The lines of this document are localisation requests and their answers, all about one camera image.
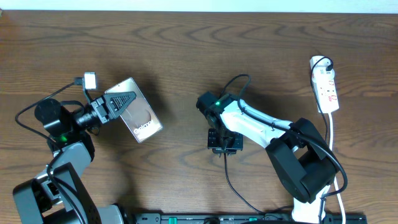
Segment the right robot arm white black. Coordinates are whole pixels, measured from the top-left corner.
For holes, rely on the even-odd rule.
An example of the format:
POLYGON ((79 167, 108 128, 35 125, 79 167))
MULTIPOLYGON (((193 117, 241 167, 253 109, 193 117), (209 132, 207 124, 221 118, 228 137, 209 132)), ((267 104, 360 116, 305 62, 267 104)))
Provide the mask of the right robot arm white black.
POLYGON ((250 107, 240 97, 217 97, 210 92, 197 99, 197 109, 210 129, 208 148, 215 154, 232 155, 243 149, 247 137, 266 150, 275 172, 291 196, 296 222, 321 223, 325 200, 341 164, 312 122, 281 120, 250 107))

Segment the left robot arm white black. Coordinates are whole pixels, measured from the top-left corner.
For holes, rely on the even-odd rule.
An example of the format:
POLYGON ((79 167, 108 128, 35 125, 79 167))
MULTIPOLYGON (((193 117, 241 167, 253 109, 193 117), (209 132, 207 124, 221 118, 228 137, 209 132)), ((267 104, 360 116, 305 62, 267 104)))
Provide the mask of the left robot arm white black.
POLYGON ((135 223, 120 205, 97 207, 80 177, 95 156, 92 130, 118 118, 133 102, 131 92, 104 94, 70 112, 67 101, 48 96, 32 106, 45 130, 53 159, 13 190, 22 223, 135 223))

